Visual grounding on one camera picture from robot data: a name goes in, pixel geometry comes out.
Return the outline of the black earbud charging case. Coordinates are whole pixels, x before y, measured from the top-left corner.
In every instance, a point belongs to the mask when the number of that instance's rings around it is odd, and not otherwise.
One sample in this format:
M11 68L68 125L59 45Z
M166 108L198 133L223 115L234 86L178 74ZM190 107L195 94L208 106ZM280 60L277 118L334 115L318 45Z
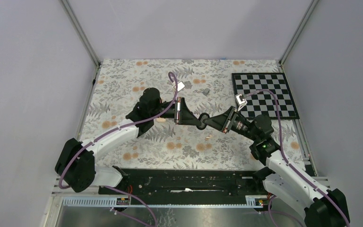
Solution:
M201 113L200 114L199 121L200 121L201 124L199 126L197 126L197 128L199 130L204 130L206 128L207 125L204 123L204 120L207 119L207 118L209 118L209 114L207 114L207 113Z

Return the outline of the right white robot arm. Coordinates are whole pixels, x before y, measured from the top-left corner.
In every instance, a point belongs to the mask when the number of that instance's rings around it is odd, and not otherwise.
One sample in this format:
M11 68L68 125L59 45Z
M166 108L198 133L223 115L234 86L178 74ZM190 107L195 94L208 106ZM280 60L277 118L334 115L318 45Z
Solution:
M308 227L348 227L350 217L345 195L320 184L300 169L272 138L274 131L267 115L249 121L233 106L218 116L205 118L203 124L223 133L234 131L250 140L253 157L264 168L252 182L256 194L269 192L294 209Z

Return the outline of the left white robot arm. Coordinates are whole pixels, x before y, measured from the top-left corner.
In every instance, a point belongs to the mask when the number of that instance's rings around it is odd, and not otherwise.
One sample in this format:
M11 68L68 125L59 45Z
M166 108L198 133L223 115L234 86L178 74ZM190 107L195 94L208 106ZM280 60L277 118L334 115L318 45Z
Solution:
M134 140L154 126L156 118L173 119L175 124L201 126L202 122L188 109L183 97L162 101L157 88L144 90L133 110L120 126L91 140L71 138L65 142L54 168L60 176L59 188L82 192L91 185L109 186L116 194L126 192L128 182L115 168L98 167L97 160L123 143Z

